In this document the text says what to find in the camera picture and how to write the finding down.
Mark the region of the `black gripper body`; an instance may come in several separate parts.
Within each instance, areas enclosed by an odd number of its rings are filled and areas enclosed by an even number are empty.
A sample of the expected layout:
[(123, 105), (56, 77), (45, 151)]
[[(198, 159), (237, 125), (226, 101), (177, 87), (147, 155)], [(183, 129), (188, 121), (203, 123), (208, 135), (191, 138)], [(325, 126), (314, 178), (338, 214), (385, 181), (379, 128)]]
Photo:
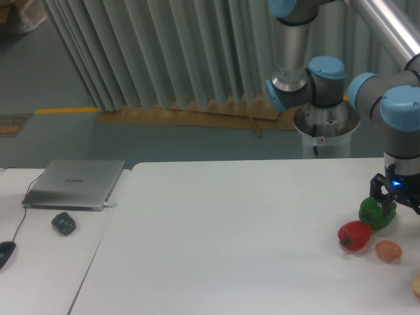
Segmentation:
[(388, 192), (397, 196), (419, 195), (419, 173), (400, 174), (395, 164), (385, 167), (385, 186)]

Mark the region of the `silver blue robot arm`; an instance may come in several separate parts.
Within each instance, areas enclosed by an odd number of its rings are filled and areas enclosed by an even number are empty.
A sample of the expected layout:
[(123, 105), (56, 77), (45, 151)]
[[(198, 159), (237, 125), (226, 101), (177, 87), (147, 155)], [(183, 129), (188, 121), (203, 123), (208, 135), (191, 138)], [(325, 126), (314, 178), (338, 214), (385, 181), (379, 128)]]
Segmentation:
[(391, 1), (351, 1), (350, 6), (377, 34), (401, 71), (390, 78), (374, 73), (344, 84), (343, 65), (334, 58), (304, 62), (310, 23), (321, 1), (269, 1), (282, 27), (277, 67), (266, 81), (278, 111), (311, 104), (335, 108), (347, 99), (383, 134), (385, 172), (370, 182), (369, 196), (390, 215), (392, 203), (419, 210), (419, 31)]

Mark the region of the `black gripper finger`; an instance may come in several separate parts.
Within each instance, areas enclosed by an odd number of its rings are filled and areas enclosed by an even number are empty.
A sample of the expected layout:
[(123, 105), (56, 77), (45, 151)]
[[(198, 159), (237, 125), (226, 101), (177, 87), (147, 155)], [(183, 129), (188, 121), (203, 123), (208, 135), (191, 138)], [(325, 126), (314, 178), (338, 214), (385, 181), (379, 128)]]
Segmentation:
[(375, 175), (370, 180), (369, 197), (375, 200), (382, 210), (384, 218), (387, 218), (392, 212), (392, 204), (394, 203), (393, 195), (389, 194), (386, 188), (386, 178), (383, 175)]
[(410, 207), (415, 211), (417, 215), (420, 215), (419, 199), (415, 196), (404, 196), (402, 198), (402, 204), (404, 204), (407, 207)]

